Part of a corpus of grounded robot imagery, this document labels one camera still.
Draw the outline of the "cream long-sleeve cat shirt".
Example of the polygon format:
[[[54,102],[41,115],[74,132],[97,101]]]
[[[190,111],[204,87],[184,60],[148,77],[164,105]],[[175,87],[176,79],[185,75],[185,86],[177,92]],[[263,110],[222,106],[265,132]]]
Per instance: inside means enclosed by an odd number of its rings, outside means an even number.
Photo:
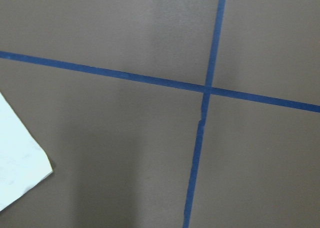
[[[52,172],[47,154],[1,95],[0,209],[4,210]]]

